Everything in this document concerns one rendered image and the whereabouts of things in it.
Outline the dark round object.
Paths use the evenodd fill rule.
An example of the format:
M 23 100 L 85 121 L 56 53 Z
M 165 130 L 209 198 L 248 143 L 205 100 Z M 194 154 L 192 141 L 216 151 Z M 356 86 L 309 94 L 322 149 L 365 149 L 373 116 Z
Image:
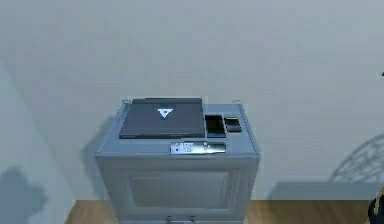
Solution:
M 367 216 L 367 224 L 384 224 L 384 187 L 370 202 Z

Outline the grey bedside cabinet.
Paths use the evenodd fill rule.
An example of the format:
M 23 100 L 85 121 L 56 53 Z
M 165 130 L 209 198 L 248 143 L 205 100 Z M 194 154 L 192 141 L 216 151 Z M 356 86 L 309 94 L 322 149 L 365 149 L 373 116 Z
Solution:
M 120 139 L 131 101 L 123 102 L 95 160 L 117 224 L 243 224 L 261 152 L 241 103 L 205 104 L 203 138 Z M 208 138 L 206 115 L 221 115 L 225 138 Z M 228 133 L 224 118 L 242 131 Z M 174 155 L 173 142 L 219 142 L 225 153 Z

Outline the silver remote control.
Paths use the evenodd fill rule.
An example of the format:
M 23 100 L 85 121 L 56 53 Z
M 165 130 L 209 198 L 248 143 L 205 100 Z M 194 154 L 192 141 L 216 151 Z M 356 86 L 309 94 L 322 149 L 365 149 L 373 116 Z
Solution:
M 226 145 L 219 142 L 173 142 L 170 153 L 174 155 L 204 155 L 225 153 Z

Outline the black cellphone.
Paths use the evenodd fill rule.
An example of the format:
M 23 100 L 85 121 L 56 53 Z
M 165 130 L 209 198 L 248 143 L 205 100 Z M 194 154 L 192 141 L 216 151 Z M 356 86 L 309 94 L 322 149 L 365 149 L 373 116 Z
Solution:
M 225 138 L 226 133 L 221 115 L 206 115 L 206 132 L 208 138 Z

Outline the black and yellow small box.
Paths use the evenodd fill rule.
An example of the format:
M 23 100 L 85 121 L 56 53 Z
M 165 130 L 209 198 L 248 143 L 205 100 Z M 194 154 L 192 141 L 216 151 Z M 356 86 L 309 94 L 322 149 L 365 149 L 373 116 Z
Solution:
M 239 133 L 242 131 L 239 119 L 237 117 L 225 117 L 224 123 L 228 133 Z

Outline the dark grey closed laptop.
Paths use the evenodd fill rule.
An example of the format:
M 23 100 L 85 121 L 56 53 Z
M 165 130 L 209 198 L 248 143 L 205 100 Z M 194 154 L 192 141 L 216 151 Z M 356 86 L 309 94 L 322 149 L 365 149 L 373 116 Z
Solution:
M 133 99 L 120 139 L 177 139 L 205 136 L 201 98 Z

